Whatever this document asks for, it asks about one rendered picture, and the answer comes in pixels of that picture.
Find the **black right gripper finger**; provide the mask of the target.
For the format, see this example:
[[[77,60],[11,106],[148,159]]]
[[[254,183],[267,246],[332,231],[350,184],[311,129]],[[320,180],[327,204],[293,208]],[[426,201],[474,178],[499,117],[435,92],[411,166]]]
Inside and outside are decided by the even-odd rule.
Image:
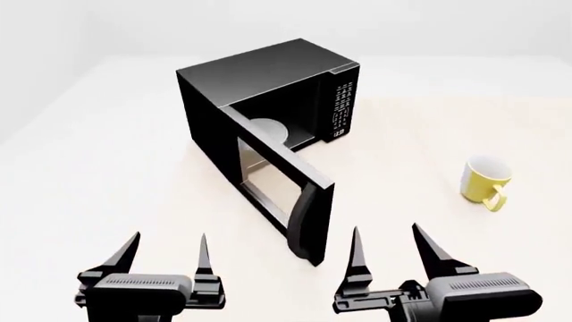
[[[412,225],[412,232],[427,278],[479,273],[477,267],[451,257],[417,223]]]
[[[360,296],[369,293],[373,276],[366,265],[363,244],[357,227],[353,228],[349,261],[336,296]]]

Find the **microwave control panel white buttons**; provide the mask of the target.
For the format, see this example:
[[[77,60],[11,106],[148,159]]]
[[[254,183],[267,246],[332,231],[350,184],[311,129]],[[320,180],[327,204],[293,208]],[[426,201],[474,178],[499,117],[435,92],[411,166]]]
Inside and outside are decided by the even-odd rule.
[[[334,99],[330,140],[349,133],[357,92],[360,64],[354,62],[336,69],[333,74]]]

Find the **black microwave oven body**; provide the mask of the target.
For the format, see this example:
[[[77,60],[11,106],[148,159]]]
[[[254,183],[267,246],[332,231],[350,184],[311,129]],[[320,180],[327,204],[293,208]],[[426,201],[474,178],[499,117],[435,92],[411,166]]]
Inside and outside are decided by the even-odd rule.
[[[229,182],[240,178],[240,154],[223,106],[283,123],[293,152],[330,142],[333,74],[354,62],[299,38],[179,69],[190,136]]]

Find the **yellow-green mug white inside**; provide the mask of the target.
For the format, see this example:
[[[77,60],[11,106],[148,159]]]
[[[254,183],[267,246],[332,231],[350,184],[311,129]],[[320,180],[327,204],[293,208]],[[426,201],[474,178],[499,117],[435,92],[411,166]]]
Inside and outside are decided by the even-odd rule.
[[[512,171],[497,157],[475,155],[465,165],[459,193],[472,203],[482,203],[489,211],[499,211],[506,203],[504,187],[511,181]]]

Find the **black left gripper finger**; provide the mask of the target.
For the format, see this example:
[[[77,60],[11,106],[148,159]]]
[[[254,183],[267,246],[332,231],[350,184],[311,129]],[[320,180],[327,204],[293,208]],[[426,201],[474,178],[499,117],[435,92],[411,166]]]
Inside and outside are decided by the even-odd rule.
[[[92,267],[78,274],[77,278],[83,286],[94,286],[103,278],[114,273],[129,273],[139,247],[141,234],[134,233],[129,240],[102,265]]]
[[[221,278],[215,275],[211,262],[207,246],[206,235],[203,234],[200,240],[199,254],[198,254],[198,268],[195,273],[195,284],[196,285],[220,285]]]

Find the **black microwave door with window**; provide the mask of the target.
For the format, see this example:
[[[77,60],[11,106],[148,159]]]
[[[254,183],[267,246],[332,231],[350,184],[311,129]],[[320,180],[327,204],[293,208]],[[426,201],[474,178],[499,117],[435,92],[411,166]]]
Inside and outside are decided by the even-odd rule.
[[[274,165],[278,171],[299,187],[300,194],[309,182],[324,189],[330,184],[334,184],[331,179],[320,174],[291,149],[271,139],[232,106],[223,106],[220,111],[230,121],[231,137],[235,140],[244,141],[266,162]],[[241,173],[240,178],[232,179],[231,183],[286,238],[290,214],[281,211],[267,195],[248,179],[247,174]]]

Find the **grey glass turntable plate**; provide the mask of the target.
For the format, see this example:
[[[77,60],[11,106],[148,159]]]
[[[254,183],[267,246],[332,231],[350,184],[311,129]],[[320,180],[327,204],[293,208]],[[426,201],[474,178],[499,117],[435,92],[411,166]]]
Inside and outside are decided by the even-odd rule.
[[[250,121],[266,135],[270,136],[271,139],[279,141],[281,144],[284,144],[289,138],[288,128],[277,120],[269,118],[256,118]]]

